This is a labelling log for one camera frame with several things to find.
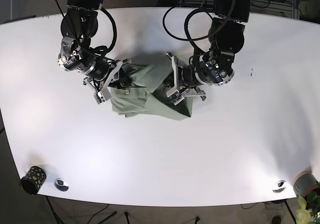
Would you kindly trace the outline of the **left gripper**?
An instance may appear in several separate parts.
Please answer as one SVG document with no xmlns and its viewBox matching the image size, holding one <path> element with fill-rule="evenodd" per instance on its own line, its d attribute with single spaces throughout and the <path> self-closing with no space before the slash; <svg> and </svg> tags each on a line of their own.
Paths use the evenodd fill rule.
<svg viewBox="0 0 320 224">
<path fill-rule="evenodd" d="M 177 90 L 184 98 L 199 97 L 202 101 L 205 101 L 206 93 L 199 88 L 200 84 L 193 81 L 195 69 L 190 64 L 179 60 L 171 52 L 167 52 L 166 56 L 170 59 L 173 70 L 173 83 L 169 84 L 167 91 Z"/>
</svg>

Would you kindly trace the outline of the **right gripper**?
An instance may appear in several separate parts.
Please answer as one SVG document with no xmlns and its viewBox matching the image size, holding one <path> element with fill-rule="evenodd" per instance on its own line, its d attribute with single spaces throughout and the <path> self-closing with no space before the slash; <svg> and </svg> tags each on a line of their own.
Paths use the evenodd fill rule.
<svg viewBox="0 0 320 224">
<path fill-rule="evenodd" d="M 109 87 L 130 87 L 132 79 L 123 70 L 123 67 L 130 63 L 130 59 L 112 61 L 106 58 L 91 58 L 82 65 L 82 74 L 85 75 L 83 85 L 89 86 L 94 94 Z"/>
</svg>

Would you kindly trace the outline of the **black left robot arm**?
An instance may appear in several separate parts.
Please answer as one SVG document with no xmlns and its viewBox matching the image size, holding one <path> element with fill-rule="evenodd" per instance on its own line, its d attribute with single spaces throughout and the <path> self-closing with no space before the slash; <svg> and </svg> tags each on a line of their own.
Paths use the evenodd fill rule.
<svg viewBox="0 0 320 224">
<path fill-rule="evenodd" d="M 178 59 L 171 54 L 173 69 L 173 83 L 166 92 L 167 97 L 174 105 L 181 103 L 186 97 L 198 96 L 206 99 L 206 94 L 200 89 L 201 85 L 222 86 L 229 83 L 234 77 L 232 64 L 235 55 L 245 43 L 245 23 L 249 20 L 251 0 L 214 0 L 211 27 L 205 36 L 210 43 L 208 51 L 203 51 L 196 45 L 201 38 L 192 38 L 189 32 L 190 19 L 201 12 L 210 13 L 199 7 L 191 11 L 184 21 L 185 40 L 193 47 L 193 55 L 188 65 L 182 66 Z"/>
</svg>

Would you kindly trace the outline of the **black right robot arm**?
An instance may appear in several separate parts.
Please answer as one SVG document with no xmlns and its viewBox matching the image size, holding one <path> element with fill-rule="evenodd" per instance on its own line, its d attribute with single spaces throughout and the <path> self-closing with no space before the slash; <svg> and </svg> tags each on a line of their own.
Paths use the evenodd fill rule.
<svg viewBox="0 0 320 224">
<path fill-rule="evenodd" d="M 122 89 L 129 87 L 132 80 L 124 72 L 123 66 L 129 59 L 114 60 L 106 55 L 115 47 L 117 40 L 116 22 L 102 7 L 103 0 L 67 0 L 68 10 L 64 13 L 60 31 L 62 34 L 58 64 L 65 71 L 77 71 L 85 76 L 83 84 L 94 91 L 98 104 L 108 101 L 109 87 Z M 110 46 L 91 47 L 91 39 L 98 30 L 98 10 L 101 10 L 112 24 Z"/>
</svg>

